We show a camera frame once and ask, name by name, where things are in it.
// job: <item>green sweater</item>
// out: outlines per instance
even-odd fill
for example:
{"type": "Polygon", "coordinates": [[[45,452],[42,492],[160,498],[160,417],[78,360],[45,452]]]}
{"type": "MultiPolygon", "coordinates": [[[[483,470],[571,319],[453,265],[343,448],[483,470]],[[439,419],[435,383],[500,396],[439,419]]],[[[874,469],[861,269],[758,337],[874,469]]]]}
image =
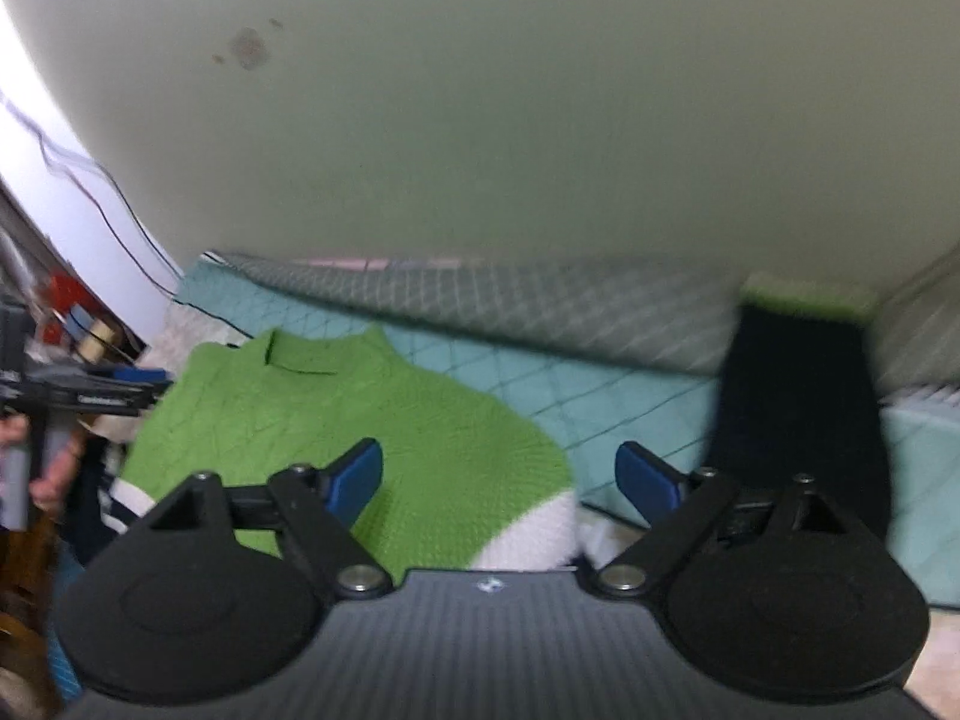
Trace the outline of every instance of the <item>green sweater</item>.
{"type": "MultiPolygon", "coordinates": [[[[155,500],[197,469],[261,484],[326,466],[363,437],[384,480],[353,528],[399,578],[470,564],[507,525],[571,485],[562,450],[495,398],[406,362],[379,327],[335,341],[281,330],[239,349],[204,343],[144,424],[122,478],[155,500]]],[[[240,541],[274,552],[271,533],[240,541]]]]}

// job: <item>black wire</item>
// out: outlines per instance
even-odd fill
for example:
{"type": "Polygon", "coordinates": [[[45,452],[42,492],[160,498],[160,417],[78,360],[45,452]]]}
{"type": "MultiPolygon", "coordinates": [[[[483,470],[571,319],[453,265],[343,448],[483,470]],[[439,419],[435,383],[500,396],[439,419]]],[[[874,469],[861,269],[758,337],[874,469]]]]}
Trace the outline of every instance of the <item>black wire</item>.
{"type": "MultiPolygon", "coordinates": [[[[143,236],[143,240],[150,245],[150,248],[157,254],[158,257],[160,257],[160,259],[163,261],[163,264],[170,269],[171,273],[174,274],[177,279],[180,279],[181,271],[176,266],[176,263],[171,262],[170,258],[167,257],[160,247],[154,243],[150,233],[147,232],[147,229],[143,226],[142,221],[140,221],[140,218],[138,215],[136,215],[136,212],[133,210],[133,206],[131,206],[126,194],[123,193],[123,190],[120,189],[120,185],[117,183],[116,178],[113,177],[113,174],[95,159],[83,156],[83,154],[78,154],[75,151],[70,151],[70,149],[60,146],[58,143],[55,143],[53,140],[51,140],[43,128],[37,122],[27,116],[23,111],[21,111],[16,105],[14,105],[11,99],[7,97],[2,90],[0,90],[0,98],[3,100],[4,106],[7,108],[8,112],[10,112],[11,115],[17,120],[17,123],[20,124],[21,127],[25,127],[26,129],[30,130],[32,134],[34,134],[35,138],[37,138],[37,143],[40,145],[41,152],[45,151],[46,148],[49,148],[50,151],[56,153],[56,155],[61,157],[61,159],[70,160],[74,162],[74,164],[79,164],[84,167],[93,167],[93,169],[97,170],[97,172],[99,172],[102,177],[107,180],[107,183],[109,183],[112,189],[117,193],[117,196],[123,201],[123,204],[127,209],[127,213],[130,214],[130,218],[133,220],[136,228],[140,231],[141,236],[143,236]]],[[[47,170],[50,170],[50,160],[46,154],[44,155],[44,162],[47,165],[47,170]]]]}
{"type": "MultiPolygon", "coordinates": [[[[120,247],[123,248],[123,251],[126,252],[127,256],[130,257],[133,264],[136,265],[138,271],[140,271],[141,274],[143,274],[144,277],[152,285],[154,285],[155,288],[157,288],[157,290],[160,290],[162,293],[167,295],[168,298],[174,298],[175,293],[171,292],[171,290],[168,290],[164,285],[160,284],[160,282],[158,282],[157,279],[153,278],[147,272],[147,269],[145,269],[144,266],[141,264],[141,262],[136,258],[136,255],[134,255],[133,252],[130,250],[130,248],[124,243],[123,239],[120,237],[120,235],[114,229],[113,224],[110,222],[110,219],[107,216],[107,213],[104,211],[103,206],[101,206],[101,204],[96,199],[96,197],[94,197],[93,194],[90,193],[90,190],[86,186],[83,186],[83,183],[77,178],[77,175],[75,175],[73,170],[70,170],[69,167],[56,165],[54,162],[51,161],[50,155],[47,153],[47,138],[43,130],[38,125],[36,125],[35,122],[32,121],[32,119],[21,114],[19,109],[16,108],[16,105],[13,105],[10,102],[10,98],[8,98],[5,94],[3,94],[3,92],[0,92],[0,95],[3,98],[4,105],[6,106],[7,110],[10,111],[13,117],[17,120],[18,124],[21,124],[23,127],[30,130],[30,132],[34,134],[35,138],[37,138],[37,146],[40,147],[40,156],[43,157],[43,164],[47,167],[47,172],[51,173],[51,175],[56,175],[58,173],[59,175],[64,176],[68,181],[70,181],[71,184],[73,184],[77,189],[79,189],[80,192],[90,202],[93,203],[94,207],[100,213],[100,217],[104,220],[104,224],[107,225],[107,229],[109,229],[110,234],[112,234],[112,236],[118,242],[120,247]]],[[[155,251],[157,251],[157,253],[160,253],[157,247],[154,245],[154,243],[150,241],[150,237],[146,234],[146,231],[143,229],[143,226],[140,224],[139,220],[136,218],[136,214],[133,213],[133,209],[130,208],[130,204],[126,201],[126,199],[124,199],[124,202],[127,204],[127,208],[131,210],[131,216],[133,217],[133,220],[136,222],[137,226],[139,227],[141,233],[147,239],[147,242],[151,245],[151,247],[155,251]]],[[[170,263],[166,260],[166,258],[163,258],[163,260],[165,261],[165,263],[169,268],[170,263]]]]}
{"type": "Polygon", "coordinates": [[[246,336],[247,338],[253,338],[253,336],[251,336],[250,333],[248,333],[246,330],[242,330],[241,328],[237,327],[237,326],[236,326],[235,324],[233,324],[233,322],[231,322],[229,319],[224,319],[223,317],[220,317],[220,316],[218,316],[217,314],[211,314],[211,313],[210,313],[207,309],[205,309],[205,308],[200,308],[200,306],[198,306],[198,305],[195,305],[195,304],[190,303],[190,302],[185,301],[185,300],[180,300],[179,298],[174,298],[174,303],[176,303],[176,304],[178,304],[178,305],[181,305],[181,306],[185,306],[186,308],[195,309],[196,311],[199,311],[201,314],[206,314],[208,317],[210,317],[210,319],[216,319],[218,322],[222,322],[223,324],[227,324],[227,325],[229,325],[230,327],[232,327],[233,330],[236,330],[241,336],[246,336]]]}
{"type": "MultiPolygon", "coordinates": [[[[67,327],[66,327],[66,317],[64,317],[64,315],[61,314],[59,311],[53,311],[53,310],[51,310],[50,313],[51,313],[51,314],[54,314],[54,317],[56,318],[56,321],[59,322],[59,324],[61,324],[61,327],[64,329],[64,333],[66,333],[68,336],[70,336],[70,338],[73,338],[73,337],[70,335],[70,331],[67,330],[67,327]]],[[[119,346],[114,346],[114,344],[113,344],[113,343],[110,343],[109,341],[107,341],[106,338],[100,338],[100,336],[98,336],[96,333],[94,333],[93,330],[92,330],[92,325],[91,325],[91,329],[89,329],[89,330],[86,329],[85,327],[82,327],[82,326],[81,326],[80,328],[83,330],[83,332],[86,333],[86,335],[83,336],[83,338],[81,338],[80,341],[76,341],[76,339],[74,338],[74,346],[75,346],[75,347],[76,347],[76,346],[79,346],[83,341],[86,341],[87,338],[93,338],[93,340],[94,340],[94,341],[97,341],[97,343],[99,343],[99,345],[102,346],[104,349],[109,349],[110,351],[115,352],[116,354],[119,354],[124,360],[126,360],[127,362],[129,362],[131,365],[136,365],[136,360],[134,360],[133,357],[131,357],[131,356],[128,355],[125,351],[123,351],[123,349],[121,349],[119,346]]]]}

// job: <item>finger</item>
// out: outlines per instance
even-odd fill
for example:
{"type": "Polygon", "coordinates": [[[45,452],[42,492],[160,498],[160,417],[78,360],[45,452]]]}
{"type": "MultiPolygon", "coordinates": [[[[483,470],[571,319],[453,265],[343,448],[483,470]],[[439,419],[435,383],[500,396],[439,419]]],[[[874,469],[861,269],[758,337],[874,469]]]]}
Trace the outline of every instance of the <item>finger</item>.
{"type": "Polygon", "coordinates": [[[43,472],[43,480],[62,493],[73,483],[80,470],[80,460],[78,455],[78,446],[67,445],[56,453],[54,459],[50,461],[50,466],[43,472]]]}
{"type": "Polygon", "coordinates": [[[86,436],[88,433],[83,428],[77,428],[70,434],[70,440],[66,442],[66,450],[74,457],[83,455],[83,449],[86,447],[86,436]]]}
{"type": "Polygon", "coordinates": [[[37,506],[56,499],[56,488],[47,479],[35,479],[30,483],[30,498],[37,506]]]}
{"type": "Polygon", "coordinates": [[[0,421],[0,443],[10,445],[11,443],[22,442],[26,440],[29,431],[30,421],[22,413],[8,416],[0,421]]]}
{"type": "Polygon", "coordinates": [[[59,498],[35,498],[34,506],[47,514],[48,517],[57,517],[64,510],[64,501],[59,498]]]}

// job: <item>gray handle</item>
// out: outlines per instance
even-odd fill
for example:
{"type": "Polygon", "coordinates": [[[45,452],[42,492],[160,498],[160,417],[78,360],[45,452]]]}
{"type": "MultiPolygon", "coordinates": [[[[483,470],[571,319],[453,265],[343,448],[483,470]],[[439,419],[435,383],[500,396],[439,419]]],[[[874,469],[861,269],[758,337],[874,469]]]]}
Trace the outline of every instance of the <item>gray handle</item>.
{"type": "Polygon", "coordinates": [[[8,446],[0,464],[0,525],[25,531],[30,525],[30,445],[8,446]]]}
{"type": "MultiPolygon", "coordinates": [[[[43,440],[43,470],[67,445],[76,421],[77,415],[72,412],[52,410],[48,413],[43,440]]],[[[4,451],[0,464],[0,526],[8,531],[25,531],[30,527],[30,466],[29,441],[8,446],[4,451]]]]}

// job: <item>black cloth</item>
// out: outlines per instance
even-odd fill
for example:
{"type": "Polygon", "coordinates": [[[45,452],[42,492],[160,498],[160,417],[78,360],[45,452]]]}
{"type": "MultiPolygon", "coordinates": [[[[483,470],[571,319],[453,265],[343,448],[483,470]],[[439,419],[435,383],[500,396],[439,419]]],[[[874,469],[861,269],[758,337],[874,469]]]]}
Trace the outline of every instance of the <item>black cloth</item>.
{"type": "Polygon", "coordinates": [[[109,491],[115,471],[107,468],[107,456],[117,450],[107,439],[91,436],[86,442],[85,451],[80,458],[80,472],[64,501],[64,516],[61,519],[59,534],[73,549],[80,565],[90,560],[117,537],[117,529],[104,522],[104,514],[116,514],[104,509],[104,503],[112,506],[109,491]]]}
{"type": "Polygon", "coordinates": [[[704,464],[752,488],[812,474],[886,538],[890,457],[862,328],[746,305],[720,375],[704,464]]]}

